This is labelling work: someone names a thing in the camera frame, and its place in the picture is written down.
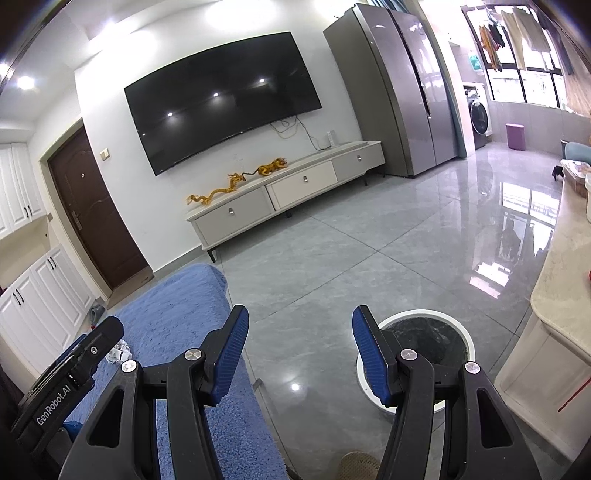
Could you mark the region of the white printed plastic bag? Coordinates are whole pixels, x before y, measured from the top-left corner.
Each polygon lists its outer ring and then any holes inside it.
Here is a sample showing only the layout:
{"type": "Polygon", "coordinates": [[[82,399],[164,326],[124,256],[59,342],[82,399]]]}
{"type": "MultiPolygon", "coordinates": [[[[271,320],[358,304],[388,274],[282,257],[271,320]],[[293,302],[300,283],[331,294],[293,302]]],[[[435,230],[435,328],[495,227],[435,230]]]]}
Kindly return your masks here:
{"type": "Polygon", "coordinates": [[[124,340],[119,340],[105,356],[105,360],[110,364],[121,365],[133,358],[129,345],[124,340]]]}

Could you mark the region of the white round trash bin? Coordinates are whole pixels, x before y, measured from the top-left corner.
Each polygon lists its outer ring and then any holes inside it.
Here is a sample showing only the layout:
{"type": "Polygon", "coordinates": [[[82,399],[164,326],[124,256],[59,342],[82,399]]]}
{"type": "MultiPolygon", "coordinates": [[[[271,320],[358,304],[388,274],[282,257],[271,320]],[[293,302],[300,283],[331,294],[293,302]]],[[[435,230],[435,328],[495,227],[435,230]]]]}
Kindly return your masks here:
{"type": "Polygon", "coordinates": [[[468,330],[435,310],[409,310],[377,322],[369,307],[360,305],[353,311],[353,337],[359,351],[359,384],[373,404],[391,415],[404,400],[409,385],[404,367],[409,362],[424,358],[433,366],[434,412],[439,413],[458,382],[459,370],[476,360],[468,330]]]}

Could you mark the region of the blue fluffy rug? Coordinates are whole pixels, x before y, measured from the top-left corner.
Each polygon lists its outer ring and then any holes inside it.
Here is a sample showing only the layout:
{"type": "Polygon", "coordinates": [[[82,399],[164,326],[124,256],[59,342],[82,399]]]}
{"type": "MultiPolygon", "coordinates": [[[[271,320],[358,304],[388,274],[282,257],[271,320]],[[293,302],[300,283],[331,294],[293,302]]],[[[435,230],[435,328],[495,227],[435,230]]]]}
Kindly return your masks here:
{"type": "Polygon", "coordinates": [[[194,264],[118,312],[134,351],[92,395],[63,479],[284,479],[242,359],[249,312],[194,264]]]}

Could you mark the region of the grey slippers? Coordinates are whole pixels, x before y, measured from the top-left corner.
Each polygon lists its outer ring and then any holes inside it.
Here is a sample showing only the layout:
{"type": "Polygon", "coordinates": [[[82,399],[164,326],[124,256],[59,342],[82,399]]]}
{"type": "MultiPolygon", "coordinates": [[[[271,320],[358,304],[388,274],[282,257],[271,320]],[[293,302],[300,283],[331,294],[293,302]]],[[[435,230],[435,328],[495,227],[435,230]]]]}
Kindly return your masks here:
{"type": "Polygon", "coordinates": [[[88,312],[89,322],[92,328],[94,328],[103,317],[105,313],[105,306],[98,301],[95,301],[88,312]]]}

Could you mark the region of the beige marble counter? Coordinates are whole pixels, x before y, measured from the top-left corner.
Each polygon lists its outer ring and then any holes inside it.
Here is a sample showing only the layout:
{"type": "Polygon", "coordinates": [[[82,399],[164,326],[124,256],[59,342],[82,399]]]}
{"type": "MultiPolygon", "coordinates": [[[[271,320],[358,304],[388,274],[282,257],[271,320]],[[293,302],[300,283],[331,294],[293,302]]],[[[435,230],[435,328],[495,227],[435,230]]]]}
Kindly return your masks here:
{"type": "Polygon", "coordinates": [[[499,371],[508,407],[573,461],[590,438],[590,223],[565,183],[532,314],[499,371]]]}

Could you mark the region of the white TV cabinet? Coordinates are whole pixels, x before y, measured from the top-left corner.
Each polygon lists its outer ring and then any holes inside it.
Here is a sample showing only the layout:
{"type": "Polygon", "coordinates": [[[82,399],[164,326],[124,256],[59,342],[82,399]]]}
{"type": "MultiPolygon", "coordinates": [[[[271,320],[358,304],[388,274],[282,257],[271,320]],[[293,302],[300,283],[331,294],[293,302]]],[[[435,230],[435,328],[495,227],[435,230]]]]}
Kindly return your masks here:
{"type": "Polygon", "coordinates": [[[270,176],[249,180],[235,192],[215,198],[211,205],[193,208],[186,221],[197,233],[201,249],[209,252],[384,163],[379,141],[346,143],[295,160],[270,176]]]}

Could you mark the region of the golden dragon ornament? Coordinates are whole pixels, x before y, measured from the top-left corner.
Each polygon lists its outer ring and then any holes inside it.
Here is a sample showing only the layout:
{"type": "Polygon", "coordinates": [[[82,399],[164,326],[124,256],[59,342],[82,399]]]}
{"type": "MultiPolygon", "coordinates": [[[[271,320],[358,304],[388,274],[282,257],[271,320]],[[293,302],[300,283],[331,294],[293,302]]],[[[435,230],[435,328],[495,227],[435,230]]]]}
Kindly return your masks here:
{"type": "Polygon", "coordinates": [[[224,186],[223,188],[216,188],[214,190],[211,190],[211,192],[209,192],[206,195],[190,194],[186,197],[185,203],[187,205],[211,205],[211,202],[214,200],[216,196],[226,195],[235,192],[236,190],[238,190],[238,187],[242,185],[242,183],[245,183],[247,180],[249,180],[250,177],[253,176],[256,176],[256,172],[228,174],[228,185],[224,186]]]}

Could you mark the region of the brown entrance door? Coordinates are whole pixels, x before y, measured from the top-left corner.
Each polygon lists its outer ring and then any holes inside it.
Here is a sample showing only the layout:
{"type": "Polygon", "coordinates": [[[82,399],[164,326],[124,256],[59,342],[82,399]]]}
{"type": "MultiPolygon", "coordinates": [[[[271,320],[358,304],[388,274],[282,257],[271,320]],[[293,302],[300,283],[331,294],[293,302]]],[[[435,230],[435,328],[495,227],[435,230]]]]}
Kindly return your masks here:
{"type": "Polygon", "coordinates": [[[60,200],[78,239],[109,288],[147,267],[103,181],[81,128],[48,161],[60,200]]]}

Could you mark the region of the golden tiger ornament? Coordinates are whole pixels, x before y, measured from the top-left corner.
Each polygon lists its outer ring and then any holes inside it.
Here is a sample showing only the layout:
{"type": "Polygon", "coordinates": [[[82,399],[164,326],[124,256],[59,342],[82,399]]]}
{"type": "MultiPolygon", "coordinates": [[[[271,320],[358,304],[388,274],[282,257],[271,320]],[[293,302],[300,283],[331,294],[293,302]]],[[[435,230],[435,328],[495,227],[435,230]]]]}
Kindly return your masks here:
{"type": "Polygon", "coordinates": [[[256,168],[256,174],[262,177],[266,177],[270,176],[276,171],[283,170],[284,168],[287,168],[287,160],[283,157],[280,157],[274,159],[270,163],[259,165],[259,167],[256,168]]]}

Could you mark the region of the washing machine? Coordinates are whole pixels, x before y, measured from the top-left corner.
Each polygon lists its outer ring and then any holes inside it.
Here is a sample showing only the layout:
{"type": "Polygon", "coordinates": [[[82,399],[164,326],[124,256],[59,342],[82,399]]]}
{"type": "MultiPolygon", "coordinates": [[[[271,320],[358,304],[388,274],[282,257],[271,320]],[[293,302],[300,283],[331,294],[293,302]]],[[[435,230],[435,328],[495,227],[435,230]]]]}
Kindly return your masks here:
{"type": "Polygon", "coordinates": [[[492,123],[485,86],[481,83],[464,83],[475,148],[484,147],[492,136],[492,123]]]}

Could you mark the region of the grey double door refrigerator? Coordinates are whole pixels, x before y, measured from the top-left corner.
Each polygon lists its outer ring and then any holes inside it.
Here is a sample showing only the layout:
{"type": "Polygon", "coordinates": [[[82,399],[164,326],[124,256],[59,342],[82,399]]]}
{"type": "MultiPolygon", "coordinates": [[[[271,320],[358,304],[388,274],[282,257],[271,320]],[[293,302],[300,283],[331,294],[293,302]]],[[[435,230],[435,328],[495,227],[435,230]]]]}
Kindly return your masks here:
{"type": "Polygon", "coordinates": [[[358,4],[324,35],[363,138],[382,145],[384,173],[414,178],[459,156],[450,95],[416,16],[358,4]]]}

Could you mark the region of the hanging clothes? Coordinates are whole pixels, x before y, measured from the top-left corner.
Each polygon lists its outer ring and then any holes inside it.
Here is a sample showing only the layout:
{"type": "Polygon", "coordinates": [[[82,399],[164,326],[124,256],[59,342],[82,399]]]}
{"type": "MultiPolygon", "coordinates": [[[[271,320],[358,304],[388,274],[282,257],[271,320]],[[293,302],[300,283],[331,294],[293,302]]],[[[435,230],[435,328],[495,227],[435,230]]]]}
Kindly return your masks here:
{"type": "Polygon", "coordinates": [[[479,10],[477,38],[489,70],[552,71],[553,46],[533,9],[490,5],[479,10]]]}

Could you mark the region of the white wall cabinets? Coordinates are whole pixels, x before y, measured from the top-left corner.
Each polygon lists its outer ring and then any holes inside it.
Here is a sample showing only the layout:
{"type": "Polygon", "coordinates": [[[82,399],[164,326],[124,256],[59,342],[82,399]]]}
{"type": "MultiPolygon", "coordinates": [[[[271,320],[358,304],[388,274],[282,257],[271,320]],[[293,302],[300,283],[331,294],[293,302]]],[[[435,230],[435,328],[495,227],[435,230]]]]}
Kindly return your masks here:
{"type": "MultiPolygon", "coordinates": [[[[1,146],[1,238],[46,219],[24,144],[1,146]]],[[[1,295],[1,338],[34,378],[75,340],[95,296],[62,245],[32,260],[1,295]]]]}

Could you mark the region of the wall mounted black television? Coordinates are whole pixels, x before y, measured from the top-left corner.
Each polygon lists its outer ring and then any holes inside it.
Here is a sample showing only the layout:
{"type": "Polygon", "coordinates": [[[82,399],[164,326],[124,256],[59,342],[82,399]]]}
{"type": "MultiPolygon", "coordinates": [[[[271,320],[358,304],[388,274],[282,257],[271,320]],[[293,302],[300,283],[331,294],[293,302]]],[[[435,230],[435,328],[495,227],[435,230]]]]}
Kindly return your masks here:
{"type": "Polygon", "coordinates": [[[321,109],[290,32],[226,43],[124,89],[155,175],[245,132],[321,109]]]}

